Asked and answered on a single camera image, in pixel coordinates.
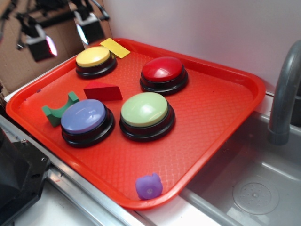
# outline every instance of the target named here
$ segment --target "white wall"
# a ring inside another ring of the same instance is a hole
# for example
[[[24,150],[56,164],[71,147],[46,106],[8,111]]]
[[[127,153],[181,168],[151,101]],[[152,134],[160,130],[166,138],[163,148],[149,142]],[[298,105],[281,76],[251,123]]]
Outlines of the white wall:
[[[301,39],[300,0],[103,0],[114,38],[247,71],[274,92]]]

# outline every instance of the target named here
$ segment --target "tray rim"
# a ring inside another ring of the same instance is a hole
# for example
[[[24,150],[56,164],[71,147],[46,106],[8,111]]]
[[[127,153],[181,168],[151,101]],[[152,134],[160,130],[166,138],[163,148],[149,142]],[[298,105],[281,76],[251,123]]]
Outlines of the tray rim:
[[[208,62],[206,60],[194,58],[191,56],[175,53],[166,49],[154,47],[151,45],[147,45],[144,43],[140,43],[134,40],[129,39],[114,39],[116,42],[118,42],[120,45],[124,46],[125,48],[140,48],[140,51],[143,51],[144,55],[150,56],[150,57],[160,57],[160,56],[174,56],[175,54],[177,57],[182,61],[184,66],[186,68],[191,68],[194,64],[198,64],[202,66],[202,70],[207,75],[218,77],[224,80],[224,77],[226,74],[237,75],[238,78],[236,79],[236,83],[243,85],[244,87],[248,88],[252,94],[253,94],[253,101],[252,103],[230,124],[230,126],[214,141],[214,143],[206,150],[206,152],[199,157],[199,159],[196,161],[196,163],[179,179],[177,183],[166,193],[162,194],[160,197],[152,199],[152,200],[146,200],[146,201],[136,201],[136,200],[130,200],[126,198],[123,194],[119,193],[110,193],[111,187],[104,181],[102,181],[102,189],[101,191],[107,194],[110,198],[112,198],[115,202],[117,202],[119,205],[133,210],[147,210],[151,209],[153,207],[157,207],[159,205],[163,205],[164,203],[170,201],[172,198],[176,197],[181,190],[189,183],[189,181],[197,174],[197,172],[206,164],[206,162],[215,154],[215,152],[222,146],[222,144],[234,133],[234,131],[247,119],[247,117],[254,111],[254,109],[257,107],[257,105],[263,100],[265,96],[265,85],[263,81],[257,77],[254,74],[244,72],[238,69],[234,69],[231,67],[223,66],[217,63]],[[7,106],[6,106],[6,112],[7,114],[14,119],[18,124],[20,124],[24,129],[26,129],[28,132],[30,132],[34,137],[36,137],[40,142],[44,144],[45,141],[44,137],[40,135],[39,131],[32,126],[30,123],[24,121],[17,113],[18,106],[22,104],[22,102],[27,98],[36,93],[39,89],[42,89],[52,81],[55,81],[59,77],[63,76],[70,70],[75,68],[75,61],[76,56],[70,58],[63,64],[59,65],[58,67],[53,68],[48,73],[46,73],[44,76],[40,77],[33,83],[29,84],[25,88],[18,91],[12,98],[9,100]],[[49,150],[53,148],[59,148],[55,144],[47,143],[44,144]],[[66,153],[62,154],[62,159],[66,159],[66,157],[69,158],[69,160],[66,162],[69,166],[72,167],[71,162],[77,161],[76,158],[73,160],[70,159],[70,156]],[[81,166],[81,170],[90,171],[90,169]],[[93,174],[89,175],[88,177],[84,177],[86,180],[88,180],[90,183],[97,177]]]

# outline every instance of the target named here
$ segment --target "red tray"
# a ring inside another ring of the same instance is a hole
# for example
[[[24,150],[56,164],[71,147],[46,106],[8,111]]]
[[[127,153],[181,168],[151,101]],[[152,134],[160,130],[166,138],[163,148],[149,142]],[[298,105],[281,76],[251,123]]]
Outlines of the red tray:
[[[74,91],[86,99],[84,87],[91,80],[75,72],[75,58],[53,69],[12,97],[7,113],[55,155],[121,206],[150,209],[175,197],[218,148],[252,113],[265,95],[261,79],[253,74],[181,55],[126,39],[115,39],[131,53],[117,59],[118,66],[96,81],[119,86],[122,101],[107,101],[116,119],[112,134],[89,148],[72,148],[53,128],[42,111],[44,105],[59,108]],[[176,123],[165,137],[137,143],[119,128],[120,110],[131,96],[141,93],[139,79],[144,64],[156,57],[180,59],[189,74],[188,85],[167,96]],[[156,172],[163,183],[160,197],[141,201],[137,178]]]

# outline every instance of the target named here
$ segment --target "black button base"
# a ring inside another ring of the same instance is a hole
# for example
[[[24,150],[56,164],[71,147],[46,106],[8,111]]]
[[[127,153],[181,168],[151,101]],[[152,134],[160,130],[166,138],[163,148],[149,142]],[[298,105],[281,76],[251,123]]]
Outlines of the black button base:
[[[109,74],[116,66],[116,57],[110,53],[110,57],[105,62],[93,67],[81,67],[76,63],[75,71],[83,79],[96,79]]]
[[[141,78],[140,78],[140,87],[142,91],[155,92],[163,96],[171,95],[176,92],[179,92],[187,85],[187,83],[188,83],[188,73],[185,70],[184,66],[182,67],[181,74],[170,81],[153,82],[147,80],[144,77],[143,73],[141,73]]]
[[[114,129],[115,119],[112,111],[106,106],[105,108],[106,117],[104,121],[91,131],[71,134],[61,127],[64,140],[73,147],[90,147],[106,139]]]
[[[175,113],[174,109],[169,103],[167,103],[168,111],[166,116],[158,123],[148,127],[134,127],[128,125],[122,116],[120,116],[120,129],[126,138],[138,141],[138,142],[148,142],[157,140],[167,133],[174,127],[175,124]]]

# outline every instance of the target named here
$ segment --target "yellow rectangular block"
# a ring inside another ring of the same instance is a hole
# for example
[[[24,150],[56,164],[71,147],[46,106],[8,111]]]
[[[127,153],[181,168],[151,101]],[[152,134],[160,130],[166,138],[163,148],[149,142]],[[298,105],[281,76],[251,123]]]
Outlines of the yellow rectangular block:
[[[100,44],[108,48],[113,54],[115,54],[121,59],[130,53],[129,50],[127,50],[126,48],[124,48],[123,46],[121,46],[111,38],[102,41]]]

